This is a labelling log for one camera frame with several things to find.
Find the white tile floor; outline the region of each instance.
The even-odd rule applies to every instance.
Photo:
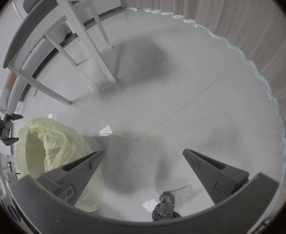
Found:
[[[66,46],[73,68],[57,54],[38,80],[72,101],[66,106],[38,92],[29,119],[48,117],[98,136],[107,151],[103,204],[96,214],[128,221],[151,221],[142,204],[163,191],[191,185],[182,216],[213,206],[185,161],[189,148],[221,162],[280,180],[281,126],[266,88],[252,69],[205,29],[160,13],[122,10],[88,32],[117,78],[110,85],[79,38]],[[23,115],[35,89],[26,96]]]

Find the beige curtain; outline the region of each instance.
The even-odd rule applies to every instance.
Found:
[[[286,132],[286,17],[273,0],[121,0],[123,7],[150,8],[193,19],[225,36],[253,61],[277,99]],[[286,169],[270,214],[286,201]]]

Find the chair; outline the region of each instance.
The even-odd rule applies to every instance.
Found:
[[[38,90],[69,105],[70,100],[47,88],[22,69],[31,51],[36,47],[38,42],[41,41],[43,35],[47,37],[47,39],[71,62],[71,64],[77,66],[77,63],[50,35],[52,31],[68,20],[110,82],[116,83],[115,78],[102,59],[101,54],[94,45],[94,42],[78,16],[79,11],[89,7],[108,47],[111,48],[109,39],[91,0],[29,1],[32,1],[32,3],[28,3],[28,0],[24,1],[24,7],[28,6],[28,11],[26,12],[29,13],[20,25],[8,48],[3,68],[9,68],[14,74]]]

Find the trash can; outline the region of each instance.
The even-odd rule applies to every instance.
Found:
[[[77,131],[49,118],[33,119],[19,131],[16,160],[21,177],[40,174],[75,161],[94,151]],[[97,169],[79,197],[75,207],[93,212],[102,204],[103,177]]]

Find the chair leg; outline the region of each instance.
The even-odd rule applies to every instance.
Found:
[[[54,39],[49,35],[48,32],[44,34],[46,38],[52,43],[52,45],[72,64],[74,67],[77,66],[77,63],[67,54],[67,52],[59,45]]]
[[[100,52],[96,48],[94,42],[92,41],[90,35],[86,31],[83,23],[81,22],[78,14],[72,9],[71,3],[69,0],[56,0],[63,13],[65,14],[68,21],[70,21],[71,25],[75,28],[76,33],[80,37],[80,40],[89,50],[91,55],[95,58],[95,61],[102,69],[103,73],[107,76],[111,83],[116,83],[114,76],[111,74],[110,70],[108,69],[105,61],[103,60]]]
[[[97,11],[95,10],[95,7],[94,7],[94,5],[93,5],[93,2],[92,2],[91,0],[88,0],[87,3],[88,3],[89,8],[90,8],[90,10],[91,10],[91,12],[92,12],[92,15],[93,15],[93,17],[94,17],[94,20],[95,20],[95,22],[97,23],[97,25],[98,25],[98,27],[99,27],[101,33],[102,33],[102,36],[104,37],[104,40],[106,41],[106,44],[107,44],[108,48],[111,49],[110,41],[109,41],[109,39],[108,39],[108,37],[107,37],[107,35],[106,35],[106,32],[105,32],[105,30],[104,30],[104,28],[103,28],[103,25],[102,25],[102,22],[101,22],[101,20],[100,20],[100,18],[99,18],[99,15],[97,14]]]
[[[24,70],[16,70],[14,68],[8,67],[13,73],[15,73],[17,76],[28,82],[30,85],[37,88],[39,91],[44,92],[46,95],[66,104],[70,104],[70,100],[64,98],[63,96],[59,95],[58,93],[54,92],[53,90],[49,89],[45,85],[41,84],[39,81],[37,81],[35,78],[27,74]]]

